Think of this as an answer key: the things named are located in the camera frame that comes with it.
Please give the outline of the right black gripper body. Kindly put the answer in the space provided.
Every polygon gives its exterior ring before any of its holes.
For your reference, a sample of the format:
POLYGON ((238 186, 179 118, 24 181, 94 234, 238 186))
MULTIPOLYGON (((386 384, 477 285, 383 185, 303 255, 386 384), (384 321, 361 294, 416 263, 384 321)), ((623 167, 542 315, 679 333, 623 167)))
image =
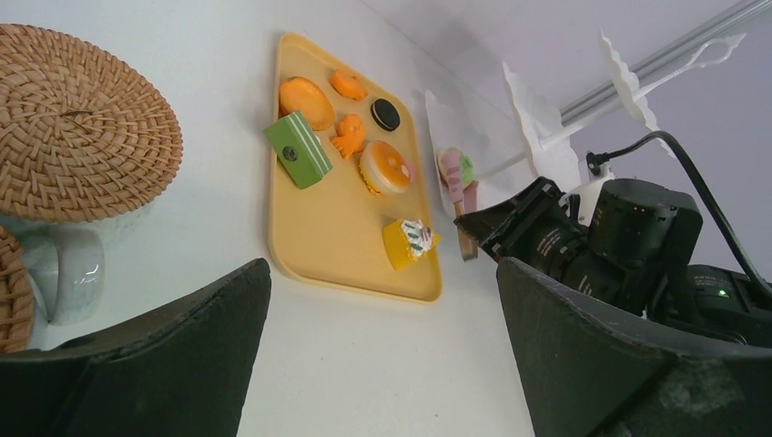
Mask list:
POLYGON ((518 259, 618 309, 662 317, 671 300, 681 315, 697 316, 686 277, 703 220, 691 196, 640 179, 608 180, 582 225, 560 205, 563 195, 539 177, 454 223, 494 260, 518 259))

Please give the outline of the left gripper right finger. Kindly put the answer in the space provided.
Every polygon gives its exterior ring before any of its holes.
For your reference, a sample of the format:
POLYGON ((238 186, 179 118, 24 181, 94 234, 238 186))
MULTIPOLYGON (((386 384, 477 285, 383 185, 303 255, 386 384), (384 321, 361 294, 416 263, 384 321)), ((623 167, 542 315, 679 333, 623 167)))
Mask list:
POLYGON ((518 259, 496 278, 538 436, 768 436, 771 352, 669 328, 518 259))

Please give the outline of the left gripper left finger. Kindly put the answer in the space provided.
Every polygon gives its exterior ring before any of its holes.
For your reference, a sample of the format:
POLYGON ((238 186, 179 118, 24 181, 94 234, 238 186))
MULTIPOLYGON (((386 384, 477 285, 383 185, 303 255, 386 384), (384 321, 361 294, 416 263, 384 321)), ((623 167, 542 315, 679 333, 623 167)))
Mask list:
POLYGON ((1 359, 4 436, 234 436, 271 296, 254 259, 49 350, 1 359))

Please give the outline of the pink handled metal tongs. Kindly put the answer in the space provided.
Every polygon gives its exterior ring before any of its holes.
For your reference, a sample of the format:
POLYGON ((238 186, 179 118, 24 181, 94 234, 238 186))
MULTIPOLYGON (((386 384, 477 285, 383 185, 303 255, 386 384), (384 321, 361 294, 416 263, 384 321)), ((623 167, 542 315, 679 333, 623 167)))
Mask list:
MULTIPOLYGON (((458 218, 465 213, 464 191, 461 187, 460 170, 457 164, 451 162, 451 158, 446 156, 442 163, 447 168, 447 189, 451 203, 453 204, 455 217, 458 218)), ((472 240, 461 230, 457 229, 460 252, 464 262, 477 258, 477 247, 472 240)))

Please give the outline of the green frosted donut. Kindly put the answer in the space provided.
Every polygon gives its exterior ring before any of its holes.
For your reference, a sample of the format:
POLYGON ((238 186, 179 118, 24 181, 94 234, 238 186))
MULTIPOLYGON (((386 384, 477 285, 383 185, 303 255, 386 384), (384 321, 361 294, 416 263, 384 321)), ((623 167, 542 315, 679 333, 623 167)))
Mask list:
POLYGON ((453 164, 457 164, 460 170, 462 189, 467 189, 474 182, 473 163, 471 159, 456 147, 448 147, 436 155, 438 172, 443 185, 447 185, 447 168, 442 160, 449 156, 453 164))

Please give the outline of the yellow cream cake slice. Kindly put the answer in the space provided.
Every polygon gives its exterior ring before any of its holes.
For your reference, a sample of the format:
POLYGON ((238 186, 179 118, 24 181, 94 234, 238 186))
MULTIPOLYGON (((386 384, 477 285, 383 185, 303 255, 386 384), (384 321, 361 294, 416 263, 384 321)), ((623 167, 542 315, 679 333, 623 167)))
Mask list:
POLYGON ((441 236, 421 220, 397 219, 381 232, 387 258, 394 269, 404 269, 433 250, 441 236))

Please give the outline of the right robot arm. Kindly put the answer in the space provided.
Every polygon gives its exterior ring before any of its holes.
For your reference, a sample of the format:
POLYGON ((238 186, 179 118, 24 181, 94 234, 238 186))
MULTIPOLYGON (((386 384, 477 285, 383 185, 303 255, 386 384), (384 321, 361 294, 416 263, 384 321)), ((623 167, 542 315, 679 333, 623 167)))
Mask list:
POLYGON ((493 259, 515 258, 620 310, 718 340, 769 347, 771 311, 743 275, 692 262, 703 226, 686 193, 639 179, 606 181, 589 224, 538 178, 455 221, 493 259))

